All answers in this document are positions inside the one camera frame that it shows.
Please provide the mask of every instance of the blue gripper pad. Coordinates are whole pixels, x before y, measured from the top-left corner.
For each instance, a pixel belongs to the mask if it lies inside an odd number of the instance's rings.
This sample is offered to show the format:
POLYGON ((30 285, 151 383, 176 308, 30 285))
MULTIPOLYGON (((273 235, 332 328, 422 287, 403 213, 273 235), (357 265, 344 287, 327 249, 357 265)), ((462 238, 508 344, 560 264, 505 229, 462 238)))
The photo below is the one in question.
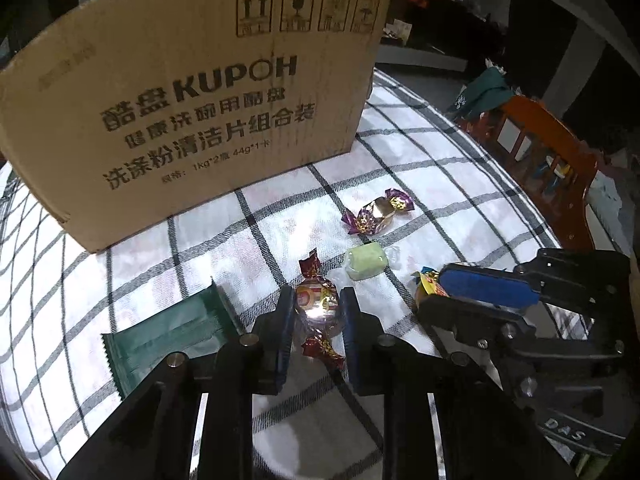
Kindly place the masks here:
POLYGON ((531 290, 529 283, 512 278, 510 272, 501 270, 445 268, 438 282, 450 296, 507 308, 527 308, 540 300, 540 294, 531 290))

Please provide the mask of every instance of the purple wrapper end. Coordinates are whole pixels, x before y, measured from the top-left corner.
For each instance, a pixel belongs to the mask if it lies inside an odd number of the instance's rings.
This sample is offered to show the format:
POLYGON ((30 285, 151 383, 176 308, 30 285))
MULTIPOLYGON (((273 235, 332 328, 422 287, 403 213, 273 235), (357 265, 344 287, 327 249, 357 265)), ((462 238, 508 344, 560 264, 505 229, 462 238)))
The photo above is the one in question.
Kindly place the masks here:
POLYGON ((342 215, 342 221, 349 226, 350 235, 356 235, 360 232, 356 226, 356 217, 348 209, 344 212, 344 215, 342 215))
POLYGON ((414 201, 407 193, 399 189, 387 189, 385 191, 386 199, 391 202, 396 211, 413 211, 415 209, 414 201))

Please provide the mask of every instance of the double arrow symbol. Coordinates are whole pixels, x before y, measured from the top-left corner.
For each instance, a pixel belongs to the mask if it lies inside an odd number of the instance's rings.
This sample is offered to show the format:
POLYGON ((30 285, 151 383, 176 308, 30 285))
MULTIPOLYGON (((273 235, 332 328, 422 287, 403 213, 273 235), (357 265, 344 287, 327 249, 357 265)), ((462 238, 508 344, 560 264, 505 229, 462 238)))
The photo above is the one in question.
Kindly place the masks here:
MULTIPOLYGON (((260 2, 260 17, 264 17, 264 7, 267 0, 258 0, 260 2)), ((248 18, 251 14, 251 0, 244 0, 244 17, 248 18)))

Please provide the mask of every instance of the white tablecloth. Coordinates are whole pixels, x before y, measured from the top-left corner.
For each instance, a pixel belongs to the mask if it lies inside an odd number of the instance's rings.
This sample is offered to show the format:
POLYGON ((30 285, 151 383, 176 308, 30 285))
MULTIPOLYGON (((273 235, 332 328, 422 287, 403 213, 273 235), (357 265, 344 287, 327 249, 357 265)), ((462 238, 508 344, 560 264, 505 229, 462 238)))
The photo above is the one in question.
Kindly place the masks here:
MULTIPOLYGON (((0 171, 0 186, 11 167, 0 171)), ((340 222, 395 187, 415 211, 376 239, 401 267, 354 284, 361 308, 419 351, 438 354, 410 307, 410 275, 469 261, 511 270, 558 242, 510 177, 427 102, 376 72, 350 153, 235 190, 88 254, 18 179, 0 203, 0 420, 55 478, 120 400, 100 334, 202 290, 213 277, 250 329, 278 288, 302 277, 317 247, 324 272, 366 241, 340 222)), ((558 333, 577 327, 555 312, 558 333)), ((343 351, 339 338, 334 342, 343 351)), ((339 373, 292 350, 277 397, 254 397, 257 474, 379 479, 382 399, 359 398, 339 373)), ((195 466, 197 446, 194 451, 195 466)))

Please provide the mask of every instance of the floor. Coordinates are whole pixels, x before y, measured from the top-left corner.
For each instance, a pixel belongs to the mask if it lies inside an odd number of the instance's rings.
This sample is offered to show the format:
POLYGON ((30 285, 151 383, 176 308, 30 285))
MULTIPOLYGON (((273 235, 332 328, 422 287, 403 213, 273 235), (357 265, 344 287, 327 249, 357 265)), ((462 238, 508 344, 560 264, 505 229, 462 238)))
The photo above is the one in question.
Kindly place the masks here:
POLYGON ((446 110, 468 80, 460 72, 376 63, 376 68, 413 90, 438 110, 446 110))

